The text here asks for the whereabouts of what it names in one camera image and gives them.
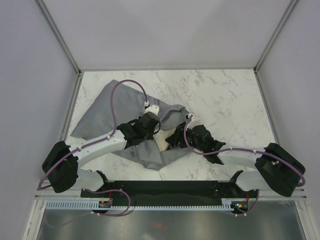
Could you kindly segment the beige pillow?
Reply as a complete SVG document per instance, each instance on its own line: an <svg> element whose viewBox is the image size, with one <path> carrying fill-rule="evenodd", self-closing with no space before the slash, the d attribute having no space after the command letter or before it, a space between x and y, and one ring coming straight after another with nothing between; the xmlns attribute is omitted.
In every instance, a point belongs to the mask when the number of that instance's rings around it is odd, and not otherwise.
<svg viewBox="0 0 320 240"><path fill-rule="evenodd" d="M176 128L172 128L170 130L160 129L159 132L153 136L160 152L164 152L168 149L169 143L166 142L166 139L172 136L175 130Z"/></svg>

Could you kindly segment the grey pillowcase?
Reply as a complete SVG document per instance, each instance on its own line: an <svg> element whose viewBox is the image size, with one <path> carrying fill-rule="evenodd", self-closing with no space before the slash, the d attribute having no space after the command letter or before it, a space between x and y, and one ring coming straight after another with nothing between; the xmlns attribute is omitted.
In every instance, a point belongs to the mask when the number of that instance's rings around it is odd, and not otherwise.
<svg viewBox="0 0 320 240"><path fill-rule="evenodd" d="M71 136L88 141L107 134L113 130L114 122L120 125L141 116L145 100L159 106L161 130L171 130L185 123L188 111L183 105L169 105L158 98L145 96L141 91L120 84L117 80L112 80L105 85L84 113ZM160 151L155 140L146 140L138 146L116 151L115 155L141 164L146 169L158 171L189 153L189 148L171 146L165 151Z"/></svg>

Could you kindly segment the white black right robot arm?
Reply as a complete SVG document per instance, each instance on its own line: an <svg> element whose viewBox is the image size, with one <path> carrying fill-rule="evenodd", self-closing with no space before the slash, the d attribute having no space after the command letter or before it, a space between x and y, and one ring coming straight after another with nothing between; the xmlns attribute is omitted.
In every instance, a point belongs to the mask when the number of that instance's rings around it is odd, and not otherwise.
<svg viewBox="0 0 320 240"><path fill-rule="evenodd" d="M250 171L237 171L231 178L228 191L241 197L251 190L272 190L283 197L291 197L306 181L305 167L277 143L262 148L243 148L214 139L204 125L189 128L180 125L167 137L173 148L188 148L218 165L237 165Z"/></svg>

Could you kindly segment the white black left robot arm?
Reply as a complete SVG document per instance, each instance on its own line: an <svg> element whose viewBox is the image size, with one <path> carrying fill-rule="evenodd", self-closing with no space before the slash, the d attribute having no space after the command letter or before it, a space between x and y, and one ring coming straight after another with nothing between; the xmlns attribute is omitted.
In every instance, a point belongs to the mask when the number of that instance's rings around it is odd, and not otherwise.
<svg viewBox="0 0 320 240"><path fill-rule="evenodd" d="M122 123L115 132L93 138L78 145L57 142L42 164L44 178L55 193L63 193L74 185L89 189L98 197L105 197L110 190L100 171L87 171L81 167L109 153L138 146L152 140L155 128L160 123L156 113L145 112L138 119Z"/></svg>

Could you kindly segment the metal front panel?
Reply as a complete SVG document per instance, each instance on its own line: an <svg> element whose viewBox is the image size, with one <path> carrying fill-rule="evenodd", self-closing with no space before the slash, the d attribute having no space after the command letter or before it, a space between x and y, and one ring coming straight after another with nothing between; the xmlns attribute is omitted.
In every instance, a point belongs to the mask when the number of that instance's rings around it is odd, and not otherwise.
<svg viewBox="0 0 320 240"><path fill-rule="evenodd" d="M304 240L294 202L260 201L247 216L220 211L133 211L125 216L46 210L39 240Z"/></svg>

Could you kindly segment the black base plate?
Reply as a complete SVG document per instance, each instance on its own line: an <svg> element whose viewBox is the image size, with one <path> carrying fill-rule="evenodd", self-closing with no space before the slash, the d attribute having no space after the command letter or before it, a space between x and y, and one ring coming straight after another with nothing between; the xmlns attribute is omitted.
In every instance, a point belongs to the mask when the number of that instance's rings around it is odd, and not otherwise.
<svg viewBox="0 0 320 240"><path fill-rule="evenodd" d="M122 190L132 207L221 206L222 199L256 198L254 190L243 191L233 182L216 180L117 180L98 191Z"/></svg>

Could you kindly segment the aluminium left side rail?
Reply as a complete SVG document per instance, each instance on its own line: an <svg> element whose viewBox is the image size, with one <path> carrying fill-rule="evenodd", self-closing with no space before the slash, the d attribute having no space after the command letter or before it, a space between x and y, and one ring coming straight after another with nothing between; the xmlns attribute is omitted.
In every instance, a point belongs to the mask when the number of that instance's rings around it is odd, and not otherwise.
<svg viewBox="0 0 320 240"><path fill-rule="evenodd" d="M82 80L83 80L83 76L84 73L80 72L77 75L74 87L73 87L73 91L71 94L71 97L69 99L69 101L67 102L67 109L66 109L66 114L62 123L62 127L61 127L61 131L60 131L60 135L58 138L58 142L60 141L65 141L68 137L68 132L70 129L70 125L71 125L71 121L72 121L72 117L73 117L73 113L75 110L75 106L76 106L76 102L77 102L77 98L79 95L79 91L80 91L80 87L82 84Z"/></svg>

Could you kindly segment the aluminium right side rail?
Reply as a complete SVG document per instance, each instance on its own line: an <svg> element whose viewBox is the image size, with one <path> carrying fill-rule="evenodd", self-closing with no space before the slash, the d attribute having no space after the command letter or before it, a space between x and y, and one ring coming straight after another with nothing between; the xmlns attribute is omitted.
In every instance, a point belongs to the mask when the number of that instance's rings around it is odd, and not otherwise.
<svg viewBox="0 0 320 240"><path fill-rule="evenodd" d="M256 69L254 69L253 73L254 73L258 88L259 88L259 92L260 92L260 95L261 95L261 98L262 98L262 101L263 101L263 105L264 105L264 108L265 108L265 111L266 111L266 115L267 115L267 118L268 118L268 122L269 122L269 125L270 125L270 128L271 128L271 132L272 132L274 141L279 146L282 146L282 143L281 143L280 138L279 138L278 130L277 130L277 127L276 127L276 124L275 124L275 121L274 121L274 118L273 118L273 115L272 115L272 112L271 112L271 109L270 109L270 106L269 106L265 91L264 91L264 88L263 88L263 85L262 85L262 82L261 82L261 80L259 78L259 75L258 75L258 71Z"/></svg>

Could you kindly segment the aluminium left corner post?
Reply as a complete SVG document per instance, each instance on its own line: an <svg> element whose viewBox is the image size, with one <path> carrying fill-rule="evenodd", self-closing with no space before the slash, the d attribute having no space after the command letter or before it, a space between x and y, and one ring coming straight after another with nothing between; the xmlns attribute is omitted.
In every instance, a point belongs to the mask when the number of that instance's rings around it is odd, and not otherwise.
<svg viewBox="0 0 320 240"><path fill-rule="evenodd" d="M42 16L44 17L45 21L47 22L52 34L54 35L55 39L57 40L59 46L61 47L62 51L64 52L68 62L71 64L73 70L75 71L76 75L79 76L82 71L79 68L75 58L73 57L66 41L64 40L57 24L55 23L48 7L46 6L43 0L35 0L34 1L39 8Z"/></svg>

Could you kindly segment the aluminium corner post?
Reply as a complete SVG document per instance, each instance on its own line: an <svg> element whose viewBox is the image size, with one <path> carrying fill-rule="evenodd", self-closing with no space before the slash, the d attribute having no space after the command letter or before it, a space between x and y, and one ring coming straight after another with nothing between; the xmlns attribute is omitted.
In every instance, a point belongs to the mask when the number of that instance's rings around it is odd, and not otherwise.
<svg viewBox="0 0 320 240"><path fill-rule="evenodd" d="M76 75L79 76L82 71L79 68L75 58L73 57L66 41L64 40L57 24L55 23L48 7L46 6L43 0L35 0L34 1L39 8L42 16L44 17L45 21L47 22L52 34L54 35L55 39L57 40L59 46L61 47L62 51L64 52L68 62L71 64L73 70L75 71Z"/></svg>
<svg viewBox="0 0 320 240"><path fill-rule="evenodd" d="M257 75L258 71L262 67L266 57L268 56L269 52L271 51L272 47L276 43L279 35L281 34L282 30L284 29L285 25L287 24L289 18L291 17L291 14L295 10L296 6L299 4L299 0L290 0L289 4L285 8L280 20L278 21L274 31L271 34L271 37L269 38L265 48L262 51L262 54L260 55L257 63L255 64L253 68L253 72Z"/></svg>

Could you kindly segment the aluminium right corner post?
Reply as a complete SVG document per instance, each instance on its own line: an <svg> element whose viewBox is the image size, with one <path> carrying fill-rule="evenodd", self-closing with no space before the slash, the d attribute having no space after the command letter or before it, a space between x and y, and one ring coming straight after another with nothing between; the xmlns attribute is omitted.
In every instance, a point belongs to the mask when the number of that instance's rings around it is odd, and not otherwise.
<svg viewBox="0 0 320 240"><path fill-rule="evenodd" d="M290 0L289 4L285 8L280 20L278 21L274 31L271 34L271 37L269 38L265 48L262 51L262 54L260 55L257 63L255 64L253 68L253 72L257 75L258 71L262 67L266 57L268 56L269 52L271 51L272 47L276 43L279 35L281 34L282 30L284 29L285 25L287 24L289 18L291 17L291 14L295 10L296 6L299 4L299 0Z"/></svg>

